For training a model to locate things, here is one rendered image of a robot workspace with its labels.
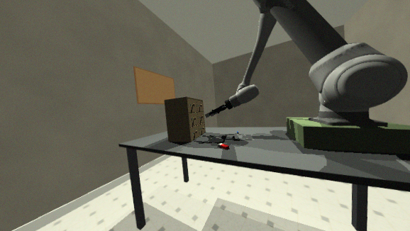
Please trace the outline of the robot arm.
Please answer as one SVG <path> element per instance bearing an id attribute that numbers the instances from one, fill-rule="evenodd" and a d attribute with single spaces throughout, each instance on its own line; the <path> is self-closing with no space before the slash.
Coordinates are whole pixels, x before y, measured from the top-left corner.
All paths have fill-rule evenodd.
<path id="1" fill-rule="evenodd" d="M 318 90 L 318 117 L 326 125 L 387 126 L 369 118 L 369 108 L 394 98 L 406 85 L 406 67 L 367 43 L 347 43 L 307 0 L 253 0 L 259 7 L 257 41 L 243 82 L 230 97 L 232 107 L 253 100 L 250 79 L 278 22 L 312 64 Z M 323 98 L 321 98 L 321 96 Z"/>

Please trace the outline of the wooden drawer front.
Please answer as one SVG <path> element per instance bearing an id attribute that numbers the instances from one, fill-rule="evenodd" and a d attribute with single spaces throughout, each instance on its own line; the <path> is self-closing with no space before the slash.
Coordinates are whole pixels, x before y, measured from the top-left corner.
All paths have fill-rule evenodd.
<path id="1" fill-rule="evenodd" d="M 196 113 L 189 113 L 189 124 L 190 126 L 198 124 L 198 116 Z"/>
<path id="2" fill-rule="evenodd" d="M 198 137 L 199 136 L 199 125 L 194 125 L 190 127 L 190 132 L 191 132 L 191 140 Z"/>
<path id="3" fill-rule="evenodd" d="M 196 104 L 197 104 L 197 111 L 203 111 L 204 110 L 203 101 L 196 100 Z"/>
<path id="4" fill-rule="evenodd" d="M 201 135 L 204 132 L 205 132 L 205 124 L 203 122 L 199 124 L 199 135 Z"/>
<path id="5" fill-rule="evenodd" d="M 199 123 L 204 122 L 204 112 L 198 112 Z"/>
<path id="6" fill-rule="evenodd" d="M 197 111 L 196 100 L 188 98 L 188 109 L 190 111 Z"/>

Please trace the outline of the small wooden chest of drawers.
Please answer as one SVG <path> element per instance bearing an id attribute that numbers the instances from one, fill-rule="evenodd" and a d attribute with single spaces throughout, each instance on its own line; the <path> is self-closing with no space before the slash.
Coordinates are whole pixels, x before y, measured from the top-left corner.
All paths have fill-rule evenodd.
<path id="1" fill-rule="evenodd" d="M 189 124 L 189 113 L 204 111 L 190 111 L 188 109 L 188 98 L 173 98 L 165 100 L 165 114 L 167 121 L 168 142 L 192 142 Z M 203 101 L 196 98 L 194 100 Z"/>

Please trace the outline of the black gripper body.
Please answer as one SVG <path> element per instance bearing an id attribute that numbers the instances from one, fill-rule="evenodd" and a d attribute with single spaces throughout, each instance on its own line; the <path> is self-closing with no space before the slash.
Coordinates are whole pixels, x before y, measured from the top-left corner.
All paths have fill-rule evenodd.
<path id="1" fill-rule="evenodd" d="M 229 110 L 233 108 L 229 100 L 225 101 L 225 105 L 224 105 L 224 106 L 225 106 L 225 108 L 228 107 Z"/>

